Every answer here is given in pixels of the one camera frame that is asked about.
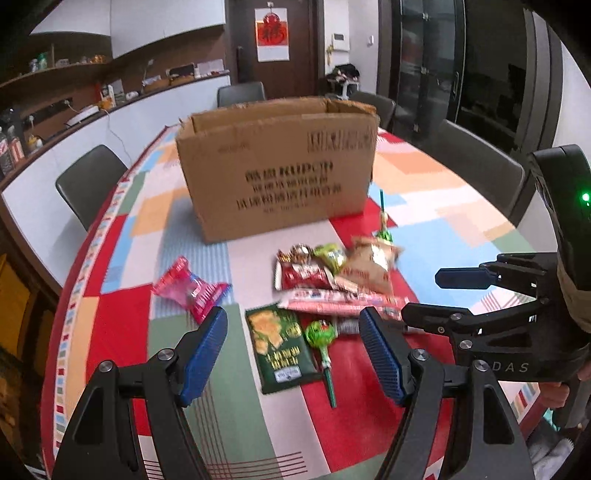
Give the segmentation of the right hand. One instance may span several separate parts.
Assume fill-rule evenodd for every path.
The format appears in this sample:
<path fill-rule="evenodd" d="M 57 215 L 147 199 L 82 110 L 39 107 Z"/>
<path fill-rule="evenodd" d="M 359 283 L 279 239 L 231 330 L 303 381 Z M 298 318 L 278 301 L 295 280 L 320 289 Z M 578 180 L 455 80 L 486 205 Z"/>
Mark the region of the right hand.
<path fill-rule="evenodd" d="M 562 382 L 542 382 L 538 384 L 540 401 L 549 409 L 563 408 L 570 396 L 570 387 Z"/>

